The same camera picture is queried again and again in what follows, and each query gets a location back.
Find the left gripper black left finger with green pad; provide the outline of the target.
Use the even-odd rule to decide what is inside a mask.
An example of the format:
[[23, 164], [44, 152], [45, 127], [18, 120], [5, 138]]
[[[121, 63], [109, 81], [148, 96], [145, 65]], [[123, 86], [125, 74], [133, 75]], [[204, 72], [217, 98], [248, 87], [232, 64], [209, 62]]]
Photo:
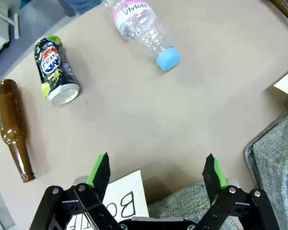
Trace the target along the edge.
[[94, 230], [120, 230], [121, 226], [102, 203], [110, 179], [107, 153], [98, 156], [87, 182], [68, 190], [53, 185], [45, 190], [31, 230], [65, 230], [72, 217], [83, 214]]

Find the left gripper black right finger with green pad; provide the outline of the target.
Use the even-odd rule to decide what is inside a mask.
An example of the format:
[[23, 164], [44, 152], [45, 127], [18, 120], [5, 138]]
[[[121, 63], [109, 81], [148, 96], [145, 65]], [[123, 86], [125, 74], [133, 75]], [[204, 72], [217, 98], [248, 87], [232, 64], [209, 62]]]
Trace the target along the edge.
[[219, 230], [227, 217], [237, 217], [245, 230], [280, 229], [267, 193], [249, 193], [229, 185], [216, 157], [209, 154], [202, 172], [210, 208], [196, 224], [196, 230]]

